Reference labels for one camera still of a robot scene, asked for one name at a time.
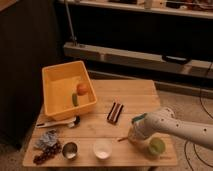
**small metal cup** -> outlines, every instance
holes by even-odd
[[[66,159],[73,160],[77,156],[78,147],[74,142],[69,142],[63,146],[62,154]]]

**bunch of grapes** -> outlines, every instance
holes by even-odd
[[[46,160],[54,158],[54,156],[61,152],[61,143],[58,141],[55,145],[52,147],[47,147],[43,153],[40,155],[36,155],[34,157],[33,163],[39,165],[44,163]]]

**utensil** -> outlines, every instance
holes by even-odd
[[[37,124],[36,128],[46,128],[46,127],[51,127],[55,125],[68,125],[69,128],[73,128],[80,122],[80,117],[75,116],[70,119],[62,120],[62,121],[49,121],[49,122],[44,122],[41,124]]]

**red object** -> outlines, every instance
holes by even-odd
[[[79,96],[85,95],[88,92],[88,87],[85,83],[79,83],[77,85],[77,94]]]

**table leg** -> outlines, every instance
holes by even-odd
[[[156,171],[157,170],[157,166],[151,166],[149,169],[148,169],[148,171]]]

